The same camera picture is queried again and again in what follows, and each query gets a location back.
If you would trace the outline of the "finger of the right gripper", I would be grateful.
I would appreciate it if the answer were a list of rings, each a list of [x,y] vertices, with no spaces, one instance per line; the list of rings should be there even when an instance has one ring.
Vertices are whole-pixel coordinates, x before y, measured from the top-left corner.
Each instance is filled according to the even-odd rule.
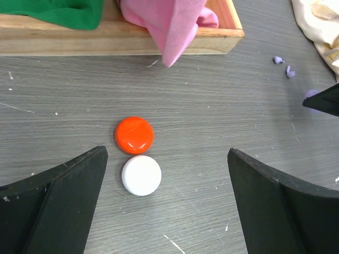
[[[338,84],[305,99],[302,105],[333,116],[338,116]]]

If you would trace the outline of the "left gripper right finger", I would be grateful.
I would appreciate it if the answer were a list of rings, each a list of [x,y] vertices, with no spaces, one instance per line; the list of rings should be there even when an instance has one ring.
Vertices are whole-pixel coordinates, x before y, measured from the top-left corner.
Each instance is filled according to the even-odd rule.
[[[338,253],[338,191],[238,149],[227,161],[248,253]]]

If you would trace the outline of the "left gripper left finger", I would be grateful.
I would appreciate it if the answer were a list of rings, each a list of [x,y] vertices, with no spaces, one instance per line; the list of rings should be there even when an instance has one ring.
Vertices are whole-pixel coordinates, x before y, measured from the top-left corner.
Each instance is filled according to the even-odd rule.
[[[83,253],[108,162],[105,146],[1,187],[1,253]]]

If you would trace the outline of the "purple charging case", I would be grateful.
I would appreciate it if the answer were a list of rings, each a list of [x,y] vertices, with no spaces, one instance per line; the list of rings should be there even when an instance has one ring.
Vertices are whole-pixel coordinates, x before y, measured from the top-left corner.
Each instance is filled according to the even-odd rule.
[[[316,95],[316,94],[318,94],[318,93],[319,93],[319,91],[317,91],[317,90],[314,90],[314,89],[309,90],[309,91],[307,91],[307,92],[305,93],[304,99],[310,98],[310,97],[312,97],[312,96],[314,96],[314,95]],[[315,109],[313,109],[313,108],[309,108],[309,110],[310,110],[311,112],[313,112],[313,113],[321,113],[321,111],[315,110]]]

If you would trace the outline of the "purple earbud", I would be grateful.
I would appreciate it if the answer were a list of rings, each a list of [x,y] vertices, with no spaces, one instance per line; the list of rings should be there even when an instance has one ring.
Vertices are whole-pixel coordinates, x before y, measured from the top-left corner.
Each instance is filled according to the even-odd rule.
[[[296,75],[296,72],[294,70],[291,70],[291,66],[286,67],[286,76],[291,79]]]
[[[283,64],[285,63],[285,60],[279,56],[274,56],[273,57],[273,61],[275,64]]]

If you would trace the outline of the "white charging case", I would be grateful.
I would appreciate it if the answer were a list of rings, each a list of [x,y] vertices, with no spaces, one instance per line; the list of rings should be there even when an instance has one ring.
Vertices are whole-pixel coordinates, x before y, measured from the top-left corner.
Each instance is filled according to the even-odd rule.
[[[121,178],[129,193],[136,196],[147,196],[159,187],[162,171],[156,160],[149,156],[138,155],[124,164]]]

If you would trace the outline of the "orange charging case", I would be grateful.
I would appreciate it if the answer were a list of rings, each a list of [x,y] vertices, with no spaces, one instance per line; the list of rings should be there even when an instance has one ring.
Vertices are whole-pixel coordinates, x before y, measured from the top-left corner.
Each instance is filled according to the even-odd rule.
[[[117,125],[114,138],[117,146],[123,152],[138,155],[146,152],[152,146],[154,131],[147,120],[131,116]]]

